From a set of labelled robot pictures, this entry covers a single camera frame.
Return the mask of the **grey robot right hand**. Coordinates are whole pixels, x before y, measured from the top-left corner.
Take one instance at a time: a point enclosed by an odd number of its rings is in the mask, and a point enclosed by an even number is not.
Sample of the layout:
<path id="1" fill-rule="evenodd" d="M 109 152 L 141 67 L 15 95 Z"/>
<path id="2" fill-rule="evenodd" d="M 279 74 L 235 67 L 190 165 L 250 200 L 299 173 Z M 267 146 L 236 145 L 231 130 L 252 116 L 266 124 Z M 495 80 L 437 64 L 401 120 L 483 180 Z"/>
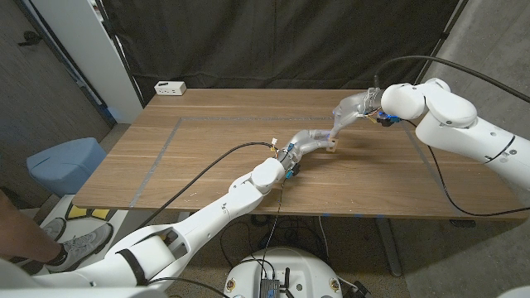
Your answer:
<path id="1" fill-rule="evenodd" d="M 381 89 L 369 88 L 362 93 L 342 99 L 333 110 L 335 119 L 330 137 L 336 137 L 343 128 L 380 109 L 382 95 Z"/>

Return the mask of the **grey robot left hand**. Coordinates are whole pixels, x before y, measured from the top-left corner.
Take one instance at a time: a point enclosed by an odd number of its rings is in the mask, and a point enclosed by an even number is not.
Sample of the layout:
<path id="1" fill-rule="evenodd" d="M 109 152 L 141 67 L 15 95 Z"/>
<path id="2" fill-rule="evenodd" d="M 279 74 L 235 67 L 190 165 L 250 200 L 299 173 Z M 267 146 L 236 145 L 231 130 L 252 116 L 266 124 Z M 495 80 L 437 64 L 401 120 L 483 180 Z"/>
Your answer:
<path id="1" fill-rule="evenodd" d="M 330 131 L 301 130 L 279 151 L 277 159 L 288 171 L 305 154 L 319 148 L 335 148 L 335 141 L 330 140 Z"/>

